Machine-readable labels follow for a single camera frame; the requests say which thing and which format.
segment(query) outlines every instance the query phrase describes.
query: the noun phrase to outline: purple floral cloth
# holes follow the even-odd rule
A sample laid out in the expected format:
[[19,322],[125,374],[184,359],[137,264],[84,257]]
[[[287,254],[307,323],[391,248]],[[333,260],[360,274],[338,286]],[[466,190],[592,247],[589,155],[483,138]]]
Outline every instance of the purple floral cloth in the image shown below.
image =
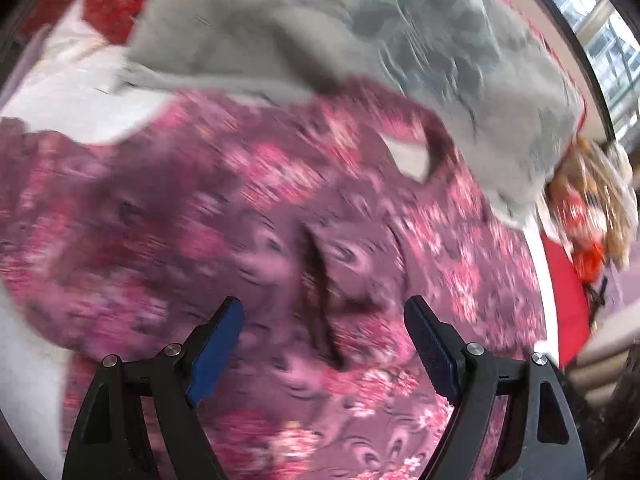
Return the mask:
[[[231,479],[407,480],[449,419],[402,322],[423,295],[462,337],[545,336],[526,242],[491,214],[440,120],[361,81],[307,105],[184,92],[114,146],[0,124],[0,271],[39,332],[85,356],[156,354],[238,297],[246,326],[199,416]],[[425,182],[378,134],[427,145]],[[150,440],[171,477],[153,411]],[[496,409],[476,475],[488,469]]]

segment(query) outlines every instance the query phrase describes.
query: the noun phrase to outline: gray fabric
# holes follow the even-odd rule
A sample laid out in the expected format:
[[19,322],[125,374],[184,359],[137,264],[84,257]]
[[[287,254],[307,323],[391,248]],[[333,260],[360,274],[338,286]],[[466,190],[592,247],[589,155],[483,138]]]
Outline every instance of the gray fabric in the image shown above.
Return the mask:
[[582,104],[501,0],[151,0],[122,78],[302,100],[363,75],[432,108],[494,208],[528,212]]

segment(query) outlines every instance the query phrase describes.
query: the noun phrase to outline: white fabric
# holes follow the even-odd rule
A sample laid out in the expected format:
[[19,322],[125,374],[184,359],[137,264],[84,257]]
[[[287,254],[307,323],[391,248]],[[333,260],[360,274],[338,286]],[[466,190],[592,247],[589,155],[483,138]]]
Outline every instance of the white fabric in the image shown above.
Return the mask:
[[0,410],[42,475],[59,479],[62,400],[71,351],[33,332],[4,287],[0,287],[0,317]]
[[527,219],[522,230],[529,246],[533,267],[538,277],[542,307],[545,311],[546,340],[540,340],[534,345],[534,351],[546,354],[556,365],[559,363],[560,349],[558,339],[558,313],[556,312],[556,298],[554,296],[551,273],[546,261],[545,248],[542,245],[540,229],[533,216]]
[[111,92],[126,48],[107,44],[81,16],[82,0],[76,0],[2,115],[24,120],[31,131],[55,130],[89,144],[115,142],[147,122],[171,94]]

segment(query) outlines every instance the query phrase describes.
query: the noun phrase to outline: blue gripper pad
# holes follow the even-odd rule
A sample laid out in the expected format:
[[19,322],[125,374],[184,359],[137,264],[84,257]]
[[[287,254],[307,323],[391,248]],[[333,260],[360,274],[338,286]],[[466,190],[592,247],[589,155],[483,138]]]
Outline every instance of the blue gripper pad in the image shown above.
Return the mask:
[[187,390],[187,399],[193,407],[216,387],[243,325],[244,309],[242,303],[234,298],[191,367],[191,384]]
[[462,396],[458,368],[438,330],[449,328],[461,343],[462,338],[451,325],[438,320],[421,296],[413,296],[404,304],[404,325],[436,393],[457,406]]

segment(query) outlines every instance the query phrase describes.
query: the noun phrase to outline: blurred cloth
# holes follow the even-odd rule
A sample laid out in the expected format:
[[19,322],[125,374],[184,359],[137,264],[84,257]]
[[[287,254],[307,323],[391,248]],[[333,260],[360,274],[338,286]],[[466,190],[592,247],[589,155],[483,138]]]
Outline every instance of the blurred cloth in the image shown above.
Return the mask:
[[[450,407],[404,328],[412,294],[500,355],[545,337],[524,236],[492,216],[436,115],[393,92],[352,82],[285,108],[186,92],[113,146],[11,119],[0,130],[0,272],[42,335],[130,360],[183,340],[226,295],[244,303],[239,347],[199,412],[230,478],[424,468]],[[428,146],[423,182],[379,132]],[[91,369],[75,361],[67,431]],[[497,413],[478,478],[499,429]]]
[[434,110],[492,206],[532,211],[584,115],[504,0],[150,0],[124,81],[300,101],[366,75]]
[[85,0],[75,0],[48,36],[43,30],[32,39],[4,89],[0,115],[77,142],[114,142],[145,124],[172,93],[114,92],[125,47],[109,44],[85,22],[85,7]]

